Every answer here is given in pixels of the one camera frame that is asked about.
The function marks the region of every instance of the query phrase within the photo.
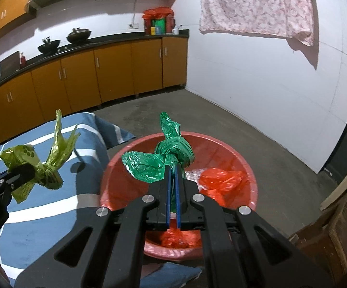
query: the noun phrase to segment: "white wall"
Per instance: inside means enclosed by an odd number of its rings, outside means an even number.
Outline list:
[[[347,122],[347,0],[316,0],[319,42],[313,48],[285,39],[201,34],[200,0],[171,4],[177,23],[190,29],[186,88],[318,172]]]
[[[0,39],[0,61],[16,51],[30,59],[41,53],[42,39],[60,39],[60,46],[69,44],[72,28],[92,30],[90,37],[124,32],[144,31],[141,15],[145,9],[165,6],[167,0],[137,0],[135,22],[138,30],[128,30],[132,22],[135,0],[64,0],[37,11],[37,17]]]

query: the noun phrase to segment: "pink floral curtain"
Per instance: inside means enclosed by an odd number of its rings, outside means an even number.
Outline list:
[[[311,0],[201,0],[200,31],[240,32],[314,42]]]

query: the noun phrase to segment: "power outlet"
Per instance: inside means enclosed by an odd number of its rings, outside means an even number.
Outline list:
[[[139,24],[128,24],[128,29],[139,29]]]

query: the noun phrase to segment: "blue fabric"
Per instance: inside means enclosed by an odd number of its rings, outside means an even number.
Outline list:
[[[140,288],[180,288],[191,279],[198,277],[202,270],[172,262],[167,262],[157,271],[140,280]]]
[[[92,197],[95,204],[89,206],[99,206],[100,182],[109,162],[107,148],[126,142],[134,136],[86,112],[63,117],[61,123],[63,129],[69,128],[69,132],[62,131],[64,137],[69,137],[70,131],[76,124],[78,124],[77,132],[81,134],[72,153],[75,157],[67,161],[59,170],[64,180],[63,186],[59,190],[48,190],[43,186],[35,185],[26,201],[18,205],[12,199],[8,212],[25,209],[35,211],[36,207],[63,202],[77,195]],[[42,161],[45,161],[53,143],[54,129],[55,121],[48,122],[0,146],[0,152],[15,145],[37,142],[38,144],[34,144],[36,153]],[[40,142],[38,139],[45,135],[51,137]],[[6,166],[0,160],[0,172],[5,170]],[[60,214],[50,217],[25,220],[24,216],[18,223],[9,223],[8,220],[1,230],[0,262],[5,269],[7,269],[5,266],[16,268],[18,271],[25,269],[55,245],[72,230],[76,221],[76,209],[65,213],[61,211]],[[15,272],[10,272],[6,270],[13,285],[17,276]]]

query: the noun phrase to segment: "triangular cutout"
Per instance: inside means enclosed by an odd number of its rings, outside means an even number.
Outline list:
[[[80,234],[56,254],[55,259],[69,267],[75,267],[79,263],[92,230],[91,227],[82,230]]]
[[[280,242],[268,235],[261,227],[255,226],[255,232],[271,265],[276,265],[291,256],[291,253],[281,246]]]

